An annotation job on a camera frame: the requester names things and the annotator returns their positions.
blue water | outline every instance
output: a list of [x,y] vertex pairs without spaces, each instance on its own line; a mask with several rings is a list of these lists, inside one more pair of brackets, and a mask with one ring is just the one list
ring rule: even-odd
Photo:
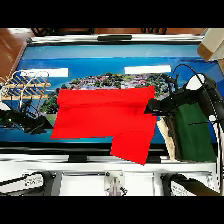
[[[83,52],[81,51],[81,47],[76,48],[55,48],[55,47],[32,47],[27,48],[26,52],[24,53],[23,58],[21,59],[17,70],[20,69],[47,69],[47,68],[68,68],[69,70],[69,77],[66,78],[49,78],[48,81],[51,83],[51,87],[48,87],[48,91],[53,91],[58,87],[61,87],[62,84],[69,83],[72,79],[76,77],[85,77],[90,75],[100,75],[105,74],[106,72],[111,73],[120,73],[124,74],[124,67],[126,66],[150,66],[150,65],[170,65],[173,69],[179,65],[180,63],[185,63],[190,65],[191,67],[196,70],[196,72],[201,72],[209,75],[213,78],[217,83],[220,91],[223,92],[223,75],[222,72],[216,62],[209,62],[205,63],[202,59],[199,58],[196,52],[195,45],[189,45],[189,47],[184,46],[186,50],[183,53],[183,49],[180,50],[177,47],[178,45],[173,45],[176,49],[176,53],[173,51],[171,52],[171,46],[169,48],[165,47],[164,49],[155,51],[155,47],[148,47],[147,49],[140,47],[137,48],[136,46],[131,46],[131,51],[128,51],[129,57],[127,52],[124,54],[119,54],[119,52],[115,51],[112,46],[109,47],[109,50],[112,51],[111,54],[106,53],[105,47],[100,47],[97,49],[95,46],[91,50],[90,58],[87,57],[88,48],[83,48]],[[65,58],[65,52],[67,52],[67,56],[69,55],[70,58]],[[152,57],[152,55],[161,54],[163,57]],[[179,85],[182,86],[186,83],[189,78],[193,75],[191,70],[187,67],[179,67],[177,73],[180,74],[179,77]],[[16,107],[18,104],[17,102],[13,102],[13,107]],[[15,141],[15,142],[111,142],[112,138],[88,138],[88,139],[78,139],[78,140],[50,140],[52,130],[47,130],[47,133],[38,134],[38,135],[29,135],[25,134],[23,131],[20,130],[7,130],[7,129],[0,129],[0,140],[2,141]],[[211,141],[216,142],[215,134],[212,128],[210,128],[211,132]],[[156,127],[155,135],[152,140],[152,143],[163,144],[164,139],[160,134],[158,127]]]

red cloth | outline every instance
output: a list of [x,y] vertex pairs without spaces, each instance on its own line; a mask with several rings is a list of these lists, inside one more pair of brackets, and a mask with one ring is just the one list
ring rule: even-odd
[[52,139],[113,136],[111,154],[145,164],[156,117],[144,114],[154,87],[60,90]]

brown wooden floor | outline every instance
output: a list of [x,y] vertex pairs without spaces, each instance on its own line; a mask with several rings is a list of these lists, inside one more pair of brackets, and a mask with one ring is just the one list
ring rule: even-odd
[[[167,34],[201,34],[205,28],[168,28]],[[140,28],[95,28],[96,34],[135,34]],[[31,29],[0,28],[0,77],[9,74],[27,37],[33,37]]]

green fabric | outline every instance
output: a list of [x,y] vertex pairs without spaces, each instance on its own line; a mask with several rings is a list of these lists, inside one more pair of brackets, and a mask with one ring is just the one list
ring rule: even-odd
[[176,131],[180,140],[180,159],[185,161],[216,161],[216,156],[210,141],[208,122],[198,103],[184,104],[177,108]]

red fabric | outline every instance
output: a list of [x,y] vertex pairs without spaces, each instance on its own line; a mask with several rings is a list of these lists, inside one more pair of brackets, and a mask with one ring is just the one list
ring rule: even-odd
[[145,164],[156,117],[144,114],[154,87],[60,90],[52,139],[113,136],[111,154]]

